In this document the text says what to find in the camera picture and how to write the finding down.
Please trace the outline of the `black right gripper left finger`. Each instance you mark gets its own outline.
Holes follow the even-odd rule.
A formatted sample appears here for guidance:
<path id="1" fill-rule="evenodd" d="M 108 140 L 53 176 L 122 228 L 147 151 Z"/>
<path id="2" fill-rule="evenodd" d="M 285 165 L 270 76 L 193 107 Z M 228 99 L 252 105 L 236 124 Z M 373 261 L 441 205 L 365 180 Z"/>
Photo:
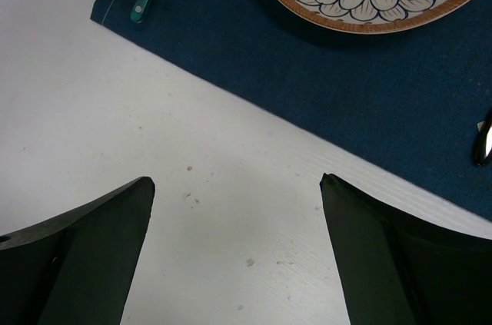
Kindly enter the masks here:
<path id="1" fill-rule="evenodd" d="M 1 236 L 3 324 L 119 324 L 155 196 L 137 178 Z"/>

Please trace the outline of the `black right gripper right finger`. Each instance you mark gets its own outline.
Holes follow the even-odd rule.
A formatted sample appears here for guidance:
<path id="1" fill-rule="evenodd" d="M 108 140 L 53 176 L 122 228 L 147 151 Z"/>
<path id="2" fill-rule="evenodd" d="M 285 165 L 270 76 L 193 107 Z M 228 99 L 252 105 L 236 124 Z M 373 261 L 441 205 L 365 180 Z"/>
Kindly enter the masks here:
<path id="1" fill-rule="evenodd" d="M 324 216 L 352 324 L 489 324 L 491 241 L 424 221 L 334 174 Z"/>

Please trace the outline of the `black knife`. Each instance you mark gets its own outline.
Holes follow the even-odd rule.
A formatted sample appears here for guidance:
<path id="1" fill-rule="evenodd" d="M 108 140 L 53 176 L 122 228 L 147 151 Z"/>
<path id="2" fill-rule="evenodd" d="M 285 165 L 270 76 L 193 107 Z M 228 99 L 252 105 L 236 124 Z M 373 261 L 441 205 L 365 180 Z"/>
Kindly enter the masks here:
<path id="1" fill-rule="evenodd" d="M 491 123 L 491 111 L 488 111 L 483 121 L 477 123 L 478 134 L 474 144 L 473 159 L 480 167 L 485 167 L 491 163 Z"/>

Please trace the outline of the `dark blue printed cloth napkin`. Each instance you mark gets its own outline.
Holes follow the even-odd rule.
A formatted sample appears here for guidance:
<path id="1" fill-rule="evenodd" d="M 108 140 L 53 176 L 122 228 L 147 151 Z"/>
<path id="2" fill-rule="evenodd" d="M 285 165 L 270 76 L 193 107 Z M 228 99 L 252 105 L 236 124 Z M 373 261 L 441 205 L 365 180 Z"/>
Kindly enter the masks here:
<path id="1" fill-rule="evenodd" d="M 96 0 L 136 45 L 484 218 L 491 169 L 472 158 L 491 110 L 491 0 L 421 28 L 351 35 L 277 0 Z"/>

